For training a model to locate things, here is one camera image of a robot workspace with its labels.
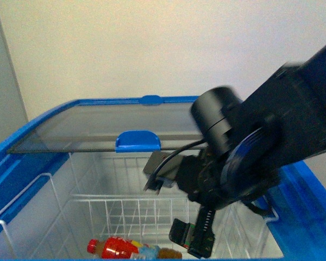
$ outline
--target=bottle label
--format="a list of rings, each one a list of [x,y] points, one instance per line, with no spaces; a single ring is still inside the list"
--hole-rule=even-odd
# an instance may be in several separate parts
[[[134,260],[146,260],[146,256],[143,254],[138,254],[138,253],[132,253],[130,256],[130,259],[134,259]]]

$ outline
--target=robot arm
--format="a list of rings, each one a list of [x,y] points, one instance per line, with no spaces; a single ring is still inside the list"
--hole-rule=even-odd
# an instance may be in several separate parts
[[[207,147],[197,157],[175,158],[175,165],[169,160],[182,150],[153,153],[145,189],[159,191],[169,179],[200,203],[196,224],[175,220],[170,233],[200,258],[211,255],[215,211],[241,200],[268,214],[250,202],[279,184],[277,169],[326,152],[326,46],[303,65],[281,67],[244,102],[227,86],[205,92],[191,115],[204,139],[181,149]]]

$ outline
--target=plastic bottle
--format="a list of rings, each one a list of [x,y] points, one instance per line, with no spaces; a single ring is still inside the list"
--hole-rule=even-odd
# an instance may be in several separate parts
[[[87,252],[104,259],[182,259],[182,254],[170,248],[140,244],[137,241],[110,237],[106,241],[91,239]]]

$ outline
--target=wire rack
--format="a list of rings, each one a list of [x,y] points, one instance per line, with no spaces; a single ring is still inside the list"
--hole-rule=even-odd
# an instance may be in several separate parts
[[[142,169],[147,159],[148,155],[132,153],[70,154],[54,176],[43,175],[49,181],[12,222],[2,221],[5,230],[0,241],[9,254],[1,256],[94,258],[85,250],[88,241],[117,235],[170,247],[181,251],[183,258],[193,258],[171,243],[168,234],[174,218],[195,222],[199,205],[176,188],[162,190],[159,196],[144,193]],[[266,221],[240,203],[217,211],[213,230],[211,258],[282,256],[268,251],[278,246]]]

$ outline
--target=blue handle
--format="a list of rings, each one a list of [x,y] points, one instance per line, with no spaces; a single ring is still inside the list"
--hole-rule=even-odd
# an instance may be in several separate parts
[[[116,152],[151,152],[160,149],[158,136],[149,130],[128,130],[116,139]]]

